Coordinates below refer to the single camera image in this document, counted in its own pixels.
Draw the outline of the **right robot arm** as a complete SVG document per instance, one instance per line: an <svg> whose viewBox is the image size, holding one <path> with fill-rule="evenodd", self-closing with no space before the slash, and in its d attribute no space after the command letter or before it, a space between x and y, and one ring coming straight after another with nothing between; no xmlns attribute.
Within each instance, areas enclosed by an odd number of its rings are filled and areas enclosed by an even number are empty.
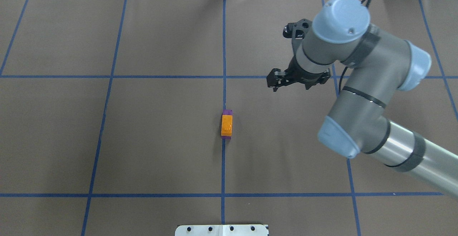
<svg viewBox="0 0 458 236"><path fill-rule="evenodd" d="M353 70L318 132L319 141L345 158L364 153L457 197L457 155L384 117L396 91L414 89L428 74L430 55L371 24L360 0L328 0L310 21L287 24L293 57L284 71L268 73L267 86L302 83L306 89L330 78L332 63Z"/></svg>

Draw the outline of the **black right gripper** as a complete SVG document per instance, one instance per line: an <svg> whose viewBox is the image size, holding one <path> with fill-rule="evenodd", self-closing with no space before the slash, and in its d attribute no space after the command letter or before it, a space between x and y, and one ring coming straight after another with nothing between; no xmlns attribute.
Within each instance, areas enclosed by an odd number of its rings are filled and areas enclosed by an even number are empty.
<svg viewBox="0 0 458 236"><path fill-rule="evenodd" d="M267 75L267 86L273 88L273 92L278 91L280 87L288 86L293 83L304 84L306 90L316 84L324 84L331 76L330 69L327 68L322 73L311 73L301 68L297 59L296 53L304 53L300 44L305 35L311 29L311 21L301 19L299 21L288 23L283 29L283 37L290 38L292 43L293 58L285 71L278 68L273 68Z"/></svg>

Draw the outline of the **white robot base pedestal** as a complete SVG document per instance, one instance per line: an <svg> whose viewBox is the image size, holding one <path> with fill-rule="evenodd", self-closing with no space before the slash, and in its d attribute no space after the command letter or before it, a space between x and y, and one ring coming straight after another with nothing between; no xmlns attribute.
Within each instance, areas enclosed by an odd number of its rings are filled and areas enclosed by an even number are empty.
<svg viewBox="0 0 458 236"><path fill-rule="evenodd" d="M268 236L269 228L262 224L182 225L175 236Z"/></svg>

